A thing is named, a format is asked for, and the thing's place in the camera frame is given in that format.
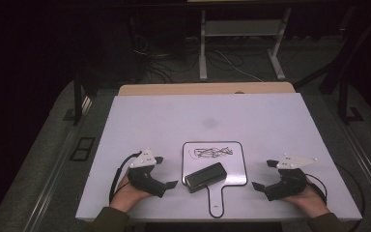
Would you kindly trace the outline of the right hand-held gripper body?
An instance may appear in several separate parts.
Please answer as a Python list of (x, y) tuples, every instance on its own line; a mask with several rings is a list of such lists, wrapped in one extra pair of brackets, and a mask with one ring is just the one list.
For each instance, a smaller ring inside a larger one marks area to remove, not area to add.
[(302, 192), (307, 181), (301, 168), (316, 162), (316, 158), (284, 155), (276, 167), (280, 181), (265, 188), (264, 194), (268, 200), (278, 200)]

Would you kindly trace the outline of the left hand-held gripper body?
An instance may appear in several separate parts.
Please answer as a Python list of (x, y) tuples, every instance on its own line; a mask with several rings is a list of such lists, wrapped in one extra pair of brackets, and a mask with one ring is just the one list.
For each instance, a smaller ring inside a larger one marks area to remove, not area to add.
[(128, 179), (135, 188), (146, 191), (151, 195), (162, 197), (167, 188), (164, 183), (152, 177), (151, 172), (156, 166), (153, 152), (150, 149), (146, 149), (130, 164)]

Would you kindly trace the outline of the person's left hand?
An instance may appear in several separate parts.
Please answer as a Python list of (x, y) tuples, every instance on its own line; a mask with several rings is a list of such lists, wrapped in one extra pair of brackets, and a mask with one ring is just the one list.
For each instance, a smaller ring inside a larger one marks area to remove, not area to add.
[(109, 206), (123, 213), (128, 213), (140, 201), (148, 197), (151, 197), (151, 194), (133, 187), (129, 182), (128, 174), (125, 174), (118, 184), (118, 190)]

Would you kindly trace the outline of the person's right hand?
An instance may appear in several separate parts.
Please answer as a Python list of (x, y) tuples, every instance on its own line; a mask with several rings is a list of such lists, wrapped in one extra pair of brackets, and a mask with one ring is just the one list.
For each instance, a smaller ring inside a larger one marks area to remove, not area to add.
[(312, 183), (309, 180), (307, 180), (305, 189), (302, 192), (285, 197), (283, 201), (295, 205), (309, 218), (317, 218), (329, 213), (328, 206), (312, 187)]

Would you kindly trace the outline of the black whiteboard eraser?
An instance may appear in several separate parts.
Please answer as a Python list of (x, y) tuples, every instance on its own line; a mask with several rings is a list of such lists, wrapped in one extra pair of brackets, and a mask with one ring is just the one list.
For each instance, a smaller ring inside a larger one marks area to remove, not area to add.
[(185, 176), (185, 185), (190, 193), (194, 193), (212, 184), (225, 180), (227, 172), (220, 162), (202, 168)]

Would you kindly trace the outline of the wooden table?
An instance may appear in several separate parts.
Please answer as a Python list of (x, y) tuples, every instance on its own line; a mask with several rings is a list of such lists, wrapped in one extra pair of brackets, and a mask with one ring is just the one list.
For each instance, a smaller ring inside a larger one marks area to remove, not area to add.
[(118, 96), (221, 95), (295, 93), (289, 82), (229, 82), (181, 84), (133, 84), (120, 88)]

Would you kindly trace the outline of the black metal stand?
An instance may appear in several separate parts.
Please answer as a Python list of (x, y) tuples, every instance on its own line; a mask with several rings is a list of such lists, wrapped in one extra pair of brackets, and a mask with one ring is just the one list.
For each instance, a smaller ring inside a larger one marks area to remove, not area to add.
[(79, 72), (73, 75), (73, 108), (67, 110), (63, 120), (72, 122), (77, 126), (83, 117), (83, 107), (87, 99), (84, 87), (82, 85), (82, 78)]
[(351, 122), (362, 122), (363, 118), (355, 107), (348, 106), (349, 84), (346, 77), (339, 82), (338, 116), (345, 125)]

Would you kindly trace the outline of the white metal stand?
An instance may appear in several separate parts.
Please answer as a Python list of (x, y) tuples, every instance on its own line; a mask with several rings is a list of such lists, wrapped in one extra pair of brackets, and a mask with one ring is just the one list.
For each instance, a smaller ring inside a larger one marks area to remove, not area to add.
[(206, 61), (206, 39), (211, 37), (266, 37), (273, 36), (275, 43), (268, 50), (274, 73), (278, 80), (285, 80), (286, 76), (277, 58), (285, 29), (291, 14), (287, 8), (280, 19), (254, 19), (254, 20), (207, 20), (206, 11), (201, 13), (200, 23), (200, 52), (199, 77), (201, 81), (208, 80)]

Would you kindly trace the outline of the black floor frame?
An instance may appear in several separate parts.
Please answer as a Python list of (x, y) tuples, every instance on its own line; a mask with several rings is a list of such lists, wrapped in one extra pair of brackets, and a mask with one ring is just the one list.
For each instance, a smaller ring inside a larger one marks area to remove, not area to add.
[(81, 137), (75, 149), (71, 153), (70, 160), (86, 161), (90, 157), (90, 153), (95, 143), (95, 137)]

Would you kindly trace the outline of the metal floor rail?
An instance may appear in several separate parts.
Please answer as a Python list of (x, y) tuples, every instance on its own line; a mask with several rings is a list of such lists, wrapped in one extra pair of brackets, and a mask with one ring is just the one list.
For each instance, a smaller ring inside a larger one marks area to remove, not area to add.
[(86, 115), (90, 111), (91, 105), (92, 100), (89, 97), (85, 97), (83, 102), (78, 105), (82, 112), (82, 116), (79, 121), (73, 123), (71, 126), (71, 129), (69, 130), (61, 147), (59, 157), (50, 171), (48, 179), (43, 186), (43, 191), (40, 193), (31, 216), (28, 218), (24, 228), (22, 229), (22, 232), (38, 231), (45, 212), (59, 183), (65, 163), (72, 153), (73, 147), (75, 146), (77, 137), (81, 131), (82, 125), (84, 124)]
[(362, 148), (353, 130), (351, 129), (351, 122), (355, 121), (355, 117), (352, 116), (348, 120), (341, 119), (338, 116), (335, 101), (331, 100), (329, 97), (324, 97), (324, 101), (328, 106), (329, 112), (332, 114), (336, 124), (344, 132), (346, 140), (353, 150), (354, 158), (371, 186), (371, 160), (368, 158), (367, 153)]

